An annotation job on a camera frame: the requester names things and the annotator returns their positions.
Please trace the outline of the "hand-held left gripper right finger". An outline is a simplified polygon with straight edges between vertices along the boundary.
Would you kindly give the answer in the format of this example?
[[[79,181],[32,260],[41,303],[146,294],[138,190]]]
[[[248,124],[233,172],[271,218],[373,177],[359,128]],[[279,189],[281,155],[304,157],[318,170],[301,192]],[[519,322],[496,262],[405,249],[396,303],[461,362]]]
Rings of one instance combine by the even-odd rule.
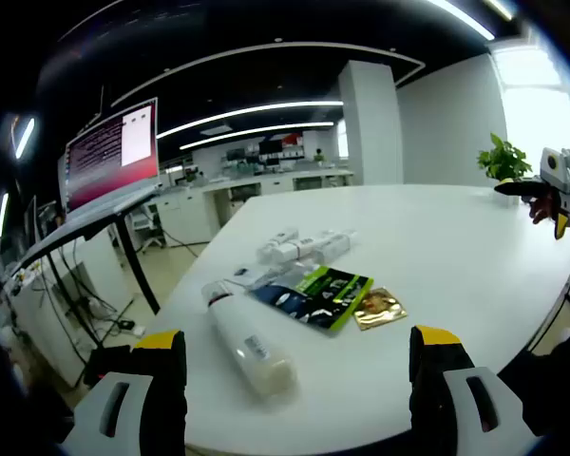
[[[524,455],[522,401],[455,334],[411,329],[409,381],[412,431],[427,455]]]

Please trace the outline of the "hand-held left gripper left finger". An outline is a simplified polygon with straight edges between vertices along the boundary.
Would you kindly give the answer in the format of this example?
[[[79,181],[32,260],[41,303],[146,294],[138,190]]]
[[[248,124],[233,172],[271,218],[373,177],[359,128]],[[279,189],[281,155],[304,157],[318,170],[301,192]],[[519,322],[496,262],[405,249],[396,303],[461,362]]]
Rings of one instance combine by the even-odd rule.
[[[183,455],[186,346],[180,330],[145,336],[135,347],[94,351],[86,396],[61,443],[66,455]]]

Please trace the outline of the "person's right hand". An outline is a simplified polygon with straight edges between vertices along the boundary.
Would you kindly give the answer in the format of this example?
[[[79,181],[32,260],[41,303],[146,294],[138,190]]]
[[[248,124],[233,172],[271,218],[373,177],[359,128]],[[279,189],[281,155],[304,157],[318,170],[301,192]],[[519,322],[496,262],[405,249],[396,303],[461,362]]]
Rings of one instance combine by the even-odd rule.
[[[558,207],[559,197],[555,193],[544,194],[531,201],[529,217],[534,224],[539,224],[546,219],[556,220],[558,218]]]

